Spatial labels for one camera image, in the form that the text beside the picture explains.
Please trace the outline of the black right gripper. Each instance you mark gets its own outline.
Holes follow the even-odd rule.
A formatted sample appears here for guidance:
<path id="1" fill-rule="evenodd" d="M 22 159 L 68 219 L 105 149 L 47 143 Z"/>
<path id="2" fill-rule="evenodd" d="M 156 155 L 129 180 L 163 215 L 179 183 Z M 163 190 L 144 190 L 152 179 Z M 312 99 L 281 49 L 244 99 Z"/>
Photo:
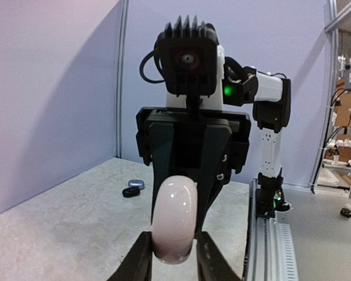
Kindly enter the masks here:
<path id="1" fill-rule="evenodd" d="M 227 121 L 227 124 L 210 125 Z M 151 221 L 160 186 L 172 175 L 172 150 L 181 169 L 198 169 L 198 208 L 195 232 L 202 230 L 205 216 L 220 191 L 217 175 L 225 150 L 232 138 L 224 161 L 227 179 L 232 170 L 239 174 L 247 159 L 251 121 L 242 112 L 201 111 L 201 119 L 192 121 L 184 109 L 143 107 L 136 115 L 136 141 L 145 165 L 153 162 L 153 197 Z"/>

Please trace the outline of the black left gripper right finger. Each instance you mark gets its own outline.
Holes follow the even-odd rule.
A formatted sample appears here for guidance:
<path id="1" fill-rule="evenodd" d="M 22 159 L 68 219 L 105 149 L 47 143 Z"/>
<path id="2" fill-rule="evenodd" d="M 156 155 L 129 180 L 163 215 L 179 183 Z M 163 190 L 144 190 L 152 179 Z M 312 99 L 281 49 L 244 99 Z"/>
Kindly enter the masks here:
<path id="1" fill-rule="evenodd" d="M 206 231 L 197 235 L 198 280 L 241 281 Z"/>

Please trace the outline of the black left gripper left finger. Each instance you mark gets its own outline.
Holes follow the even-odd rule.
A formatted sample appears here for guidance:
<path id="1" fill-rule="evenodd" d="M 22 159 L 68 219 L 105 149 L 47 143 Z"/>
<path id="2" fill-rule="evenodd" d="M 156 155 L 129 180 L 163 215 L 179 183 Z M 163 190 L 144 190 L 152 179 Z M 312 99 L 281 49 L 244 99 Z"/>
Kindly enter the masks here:
<path id="1" fill-rule="evenodd" d="M 152 259 L 152 233 L 143 231 L 107 281 L 150 281 Z"/>

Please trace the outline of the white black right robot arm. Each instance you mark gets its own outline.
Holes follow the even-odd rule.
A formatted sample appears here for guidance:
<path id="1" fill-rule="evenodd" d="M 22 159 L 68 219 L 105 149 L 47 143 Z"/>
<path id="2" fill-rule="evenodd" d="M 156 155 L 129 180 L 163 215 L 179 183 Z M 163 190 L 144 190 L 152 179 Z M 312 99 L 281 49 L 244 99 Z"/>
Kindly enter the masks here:
<path id="1" fill-rule="evenodd" d="M 232 173 L 240 173 L 249 148 L 251 122 L 263 144 L 256 216 L 287 211 L 279 161 L 281 131 L 289 123 L 291 81 L 242 67 L 234 59 L 199 59 L 186 54 L 175 62 L 156 59 L 175 101 L 137 114 L 139 155 L 154 168 L 153 195 L 169 176 L 187 176 L 198 185 L 196 230 Z"/>

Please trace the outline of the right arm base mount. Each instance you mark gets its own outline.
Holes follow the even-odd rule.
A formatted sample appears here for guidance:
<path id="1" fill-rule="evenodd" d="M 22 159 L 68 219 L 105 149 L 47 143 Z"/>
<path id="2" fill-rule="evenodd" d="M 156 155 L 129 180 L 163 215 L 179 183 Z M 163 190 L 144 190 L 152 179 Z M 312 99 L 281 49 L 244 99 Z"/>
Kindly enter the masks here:
<path id="1" fill-rule="evenodd" d="M 286 202 L 282 188 L 282 170 L 277 177 L 267 177 L 263 173 L 258 174 L 259 189 L 256 190 L 256 217 L 274 218 L 275 212 L 289 211 L 291 206 Z"/>

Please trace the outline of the round white pink case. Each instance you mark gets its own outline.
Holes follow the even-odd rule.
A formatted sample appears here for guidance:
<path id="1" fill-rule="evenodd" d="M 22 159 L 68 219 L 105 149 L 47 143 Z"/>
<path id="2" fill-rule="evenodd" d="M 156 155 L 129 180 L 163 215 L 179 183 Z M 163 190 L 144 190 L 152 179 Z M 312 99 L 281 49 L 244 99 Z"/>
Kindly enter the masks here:
<path id="1" fill-rule="evenodd" d="M 185 262 L 190 255 L 197 223 L 198 192 L 194 181 L 171 176 L 162 182 L 152 219 L 153 252 L 168 265 Z"/>

